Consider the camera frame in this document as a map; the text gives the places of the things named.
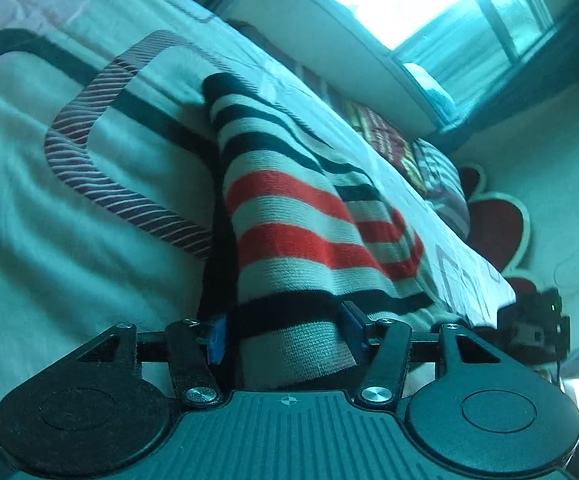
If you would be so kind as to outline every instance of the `circular pad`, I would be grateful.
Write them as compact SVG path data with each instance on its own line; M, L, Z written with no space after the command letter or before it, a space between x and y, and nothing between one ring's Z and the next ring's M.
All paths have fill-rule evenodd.
M130 370L92 363L39 374L0 402L0 446L36 476L101 476L170 426L167 398Z
M505 410L505 416L501 416L501 409ZM467 397L463 401L463 416L481 430L514 433L534 422L536 407L519 394L489 390Z

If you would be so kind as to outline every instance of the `black stripe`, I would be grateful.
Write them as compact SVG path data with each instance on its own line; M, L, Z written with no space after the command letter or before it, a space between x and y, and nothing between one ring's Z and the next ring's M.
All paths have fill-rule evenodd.
M203 95L205 96L207 111L209 111L217 99L231 94L244 95L250 99L258 101L264 106L272 108L273 110L286 115L291 120L293 120L305 134L331 148L329 143L318 137L309 126L303 123L303 121L297 118L292 112L287 110L287 108L277 104L272 104L266 99L263 99L255 91L252 91L252 89L250 89L249 86L245 84L244 80L239 79L239 76L229 73L218 73L212 74L203 81Z
M9 52L27 52L37 56L82 86L89 85L100 73L100 70L78 59L71 52L23 28L0 30L0 56ZM198 156L212 175L218 171L218 149L213 142L204 139L148 102L123 89L111 107Z
M371 182L371 178L365 171L361 170L350 164L349 162L334 162L333 160L326 158L325 156L320 155L319 153L314 152L308 146L306 146L300 139L295 135L295 133L291 130L287 124L285 124L281 118L276 117L275 115L268 114L267 112L263 112L261 110L257 110L256 108L252 108L247 105L230 105L227 108L224 108L220 112L218 112L216 116L216 121L214 122L214 126L217 131L220 131L220 128L224 127L226 124L236 121L239 119L262 119L265 121L269 121L271 123L277 124L287 130L287 132L291 135L292 139L294 139L303 149L308 151L318 162L323 170L327 171L328 173L333 174L346 174L346 173L360 173L367 177L367 179Z
M292 129L280 117L264 112L263 110L258 110L258 108L253 108L248 105L237 104L229 105L228 107L223 108L216 114L213 126L214 129L219 132L226 124L239 119L262 119L263 121L277 124L286 130L287 133L291 135L296 142L300 142Z
M211 240L208 238L208 231L204 230L204 232L197 232L194 234L185 234L184 232L179 233L169 233L166 236L159 237L162 240L166 241L167 243L173 243L180 237L186 237L184 240L178 240L176 245L183 245L188 247L196 242L201 242L202 240L206 240L210 242Z
M297 152L287 142L264 132L247 132L230 139L223 149L223 165L228 168L240 155L252 152L276 152L287 156L308 170L325 176L323 168L310 157ZM333 186L343 202L383 202L378 190L371 184Z
M325 290L278 292L236 306L229 314L229 336L240 340L309 322L337 322L340 305L346 300L353 301L365 314L393 312L397 316L432 305L423 292L399 299L378 289L341 296Z
M323 174L322 168L312 158L297 152L287 142L272 134L264 132L247 132L229 139L224 146L221 153L223 160L223 167L229 168L231 163L240 155L251 152L277 152L291 158L295 163L307 168L308 170L316 171Z
M370 184L335 186L335 188L343 202L369 202L370 200L382 202L383 200L378 189Z

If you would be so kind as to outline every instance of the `black plastic device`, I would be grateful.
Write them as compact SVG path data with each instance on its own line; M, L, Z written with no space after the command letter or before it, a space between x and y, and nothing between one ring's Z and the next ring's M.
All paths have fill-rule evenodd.
M13 479L570 478L575 404L463 326L366 322L355 348L371 364L354 391L226 394L199 327L115 325L7 394ZM141 379L144 361L169 362L176 399ZM436 362L437 378L403 399L409 362Z

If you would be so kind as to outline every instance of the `bedsheet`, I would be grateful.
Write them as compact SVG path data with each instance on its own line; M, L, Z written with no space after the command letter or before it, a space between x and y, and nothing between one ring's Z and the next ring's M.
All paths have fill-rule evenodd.
M514 300L338 115L191 0L0 0L0 399L116 322L152 331L196 315L222 191L202 83L218 72L362 168L420 238L421 272L396 294L429 304L402 319L420 330L456 317L495 324ZM269 376L278 362L256 358L271 347L304 346L314 372L348 366L333 328L316 327L320 346L313 329L246 342L250 387L287 381ZM167 388L166 370L144 375Z

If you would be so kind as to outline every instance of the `screw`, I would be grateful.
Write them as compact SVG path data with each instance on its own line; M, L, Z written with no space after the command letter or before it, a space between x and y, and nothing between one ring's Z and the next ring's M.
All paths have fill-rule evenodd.
M207 404L212 400L216 400L218 394L214 388L209 388L207 386L197 386L187 390L185 392L185 396L191 400L191 402Z
M361 392L361 397L363 399L377 404L387 402L393 396L394 394L387 388L383 388L383 386L370 386Z

